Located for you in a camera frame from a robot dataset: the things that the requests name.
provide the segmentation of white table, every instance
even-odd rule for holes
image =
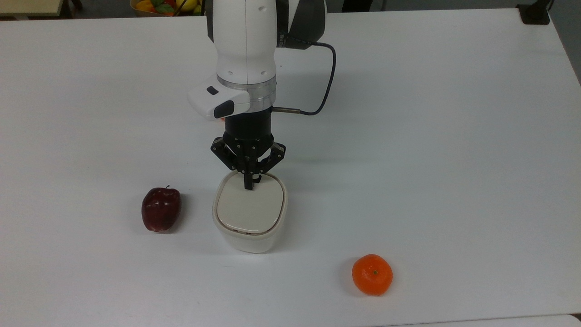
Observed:
[[[581,312],[581,88],[553,25],[516,9],[332,14],[322,40],[335,82],[320,115],[273,114],[290,203],[280,243],[254,255],[211,221],[223,126],[186,101],[216,63],[204,18],[0,22],[0,325]],[[277,105],[316,108],[328,50],[276,60]],[[184,213],[154,234],[141,200],[168,184]],[[393,267],[383,297],[350,280],[368,253]]]

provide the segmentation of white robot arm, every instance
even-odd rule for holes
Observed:
[[[206,1],[216,74],[188,94],[207,120],[269,109],[275,101],[276,47],[305,49],[286,33],[314,42],[325,28],[324,0]]]
[[[274,51],[316,42],[327,6],[324,0],[206,0],[205,7],[208,36],[218,53],[216,74],[190,91],[188,101],[207,120],[225,119],[225,133],[211,150],[230,170],[244,174],[244,187],[252,190],[286,151],[270,132]]]

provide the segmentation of black object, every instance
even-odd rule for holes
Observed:
[[[517,5],[522,22],[527,25],[548,25],[551,21],[547,11],[549,2],[551,0],[538,0],[532,5]]]
[[[341,12],[368,12],[373,0],[345,0]]]
[[[274,142],[270,133],[272,108],[241,113],[225,118],[224,135],[212,143],[211,150],[230,169],[244,174],[244,188],[252,190],[260,175],[268,172],[285,157],[286,147]],[[270,154],[258,161],[266,151]]]
[[[213,86],[208,86],[208,88],[206,89],[206,91],[208,91],[211,95],[218,94],[218,90],[216,90]]]
[[[234,113],[234,101],[228,100],[214,108],[214,118],[222,118]]]
[[[277,0],[277,47],[301,50],[310,47],[310,44],[288,38],[288,34],[316,42],[325,32],[325,14],[324,0],[300,0],[289,28],[289,2]]]

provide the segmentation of orange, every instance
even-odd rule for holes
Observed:
[[[380,296],[392,284],[392,267],[376,254],[368,254],[359,258],[353,264],[351,273],[355,286],[367,295]]]

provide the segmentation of white container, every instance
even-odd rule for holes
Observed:
[[[220,183],[214,200],[214,223],[234,248],[263,253],[281,234],[288,194],[282,182],[263,174],[253,190],[244,189],[244,175],[231,172]]]

